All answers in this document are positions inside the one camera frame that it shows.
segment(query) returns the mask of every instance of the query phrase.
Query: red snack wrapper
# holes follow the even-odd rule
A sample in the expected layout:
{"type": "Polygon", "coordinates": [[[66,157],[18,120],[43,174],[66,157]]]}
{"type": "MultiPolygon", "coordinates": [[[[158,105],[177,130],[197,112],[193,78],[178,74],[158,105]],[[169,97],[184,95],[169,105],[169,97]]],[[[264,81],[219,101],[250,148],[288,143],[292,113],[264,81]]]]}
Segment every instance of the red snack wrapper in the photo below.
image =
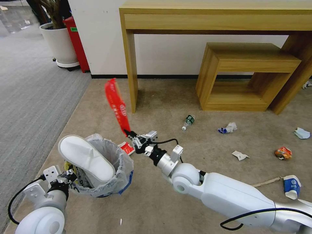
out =
{"type": "Polygon", "coordinates": [[[110,107],[114,110],[116,119],[121,127],[121,130],[127,137],[128,135],[125,133],[124,130],[127,130],[129,132],[131,130],[128,122],[126,105],[121,98],[119,88],[115,80],[116,78],[113,78],[105,84],[106,98],[108,100],[108,103],[110,104],[110,107]]]}
{"type": "Polygon", "coordinates": [[[286,147],[281,147],[275,151],[275,156],[281,160],[291,159],[292,154],[292,151],[286,147]]]}
{"type": "Polygon", "coordinates": [[[128,155],[132,154],[135,151],[135,149],[128,142],[123,142],[118,146],[123,149],[128,155]]]}

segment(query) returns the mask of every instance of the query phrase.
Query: plastic garbage bag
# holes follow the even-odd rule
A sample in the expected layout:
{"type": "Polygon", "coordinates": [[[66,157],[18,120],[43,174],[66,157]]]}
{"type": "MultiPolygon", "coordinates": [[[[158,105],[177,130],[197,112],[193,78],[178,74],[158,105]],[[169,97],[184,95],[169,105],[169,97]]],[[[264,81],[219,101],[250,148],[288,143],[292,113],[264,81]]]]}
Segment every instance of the plastic garbage bag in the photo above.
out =
{"type": "MultiPolygon", "coordinates": [[[[76,194],[98,198],[116,193],[121,194],[131,184],[134,168],[133,160],[115,143],[103,138],[100,134],[96,133],[88,136],[86,140],[114,166],[116,174],[110,181],[93,188],[84,171],[73,165],[78,179],[70,188],[76,194]]],[[[70,166],[69,162],[65,162],[64,169],[67,170],[70,166]]]]}

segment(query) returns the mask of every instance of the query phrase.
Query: green bottle label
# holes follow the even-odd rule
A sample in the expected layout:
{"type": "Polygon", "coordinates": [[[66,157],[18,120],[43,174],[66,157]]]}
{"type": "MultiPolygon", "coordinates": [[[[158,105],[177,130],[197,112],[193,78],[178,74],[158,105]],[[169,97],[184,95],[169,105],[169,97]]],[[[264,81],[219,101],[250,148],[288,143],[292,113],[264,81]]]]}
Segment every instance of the green bottle label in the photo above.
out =
{"type": "Polygon", "coordinates": [[[188,115],[185,119],[185,122],[188,123],[189,125],[193,124],[194,121],[195,119],[191,115],[188,115]]]}

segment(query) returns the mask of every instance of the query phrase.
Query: wooden table leg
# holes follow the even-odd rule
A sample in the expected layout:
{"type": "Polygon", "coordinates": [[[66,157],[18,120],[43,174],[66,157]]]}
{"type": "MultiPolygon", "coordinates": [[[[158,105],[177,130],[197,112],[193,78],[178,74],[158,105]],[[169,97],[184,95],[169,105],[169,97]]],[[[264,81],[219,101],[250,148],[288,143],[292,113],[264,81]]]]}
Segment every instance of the wooden table leg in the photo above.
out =
{"type": "Polygon", "coordinates": [[[130,100],[132,113],[136,111],[137,103],[137,60],[136,60],[136,49],[134,44],[134,34],[125,29],[124,14],[120,13],[121,29],[123,33],[123,46],[124,55],[126,58],[127,74],[129,82],[130,100]]]}
{"type": "Polygon", "coordinates": [[[290,35],[282,50],[301,59],[302,62],[271,103],[270,108],[276,114],[284,110],[312,75],[312,35],[310,33],[290,35]]]}

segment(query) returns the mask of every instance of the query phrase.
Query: trash can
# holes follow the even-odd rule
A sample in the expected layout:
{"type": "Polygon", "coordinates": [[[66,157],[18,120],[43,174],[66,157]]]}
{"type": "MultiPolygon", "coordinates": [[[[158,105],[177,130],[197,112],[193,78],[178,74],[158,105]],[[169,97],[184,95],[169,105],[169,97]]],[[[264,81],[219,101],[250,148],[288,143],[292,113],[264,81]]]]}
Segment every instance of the trash can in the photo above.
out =
{"type": "Polygon", "coordinates": [[[78,180],[75,181],[70,189],[79,195],[88,195],[97,198],[103,198],[112,194],[122,194],[131,184],[133,175],[133,160],[125,151],[118,147],[112,141],[103,138],[100,134],[88,136],[87,140],[96,150],[101,153],[115,168],[114,177],[96,187],[90,186],[87,175],[81,168],[65,162],[64,169],[68,170],[73,166],[73,170],[78,180]]]}
{"type": "Polygon", "coordinates": [[[82,47],[81,40],[73,16],[65,19],[63,22],[67,27],[69,36],[71,37],[71,42],[72,45],[74,46],[81,71],[83,73],[85,73],[86,71],[90,71],[89,64],[85,56],[84,48],[82,47]]]}

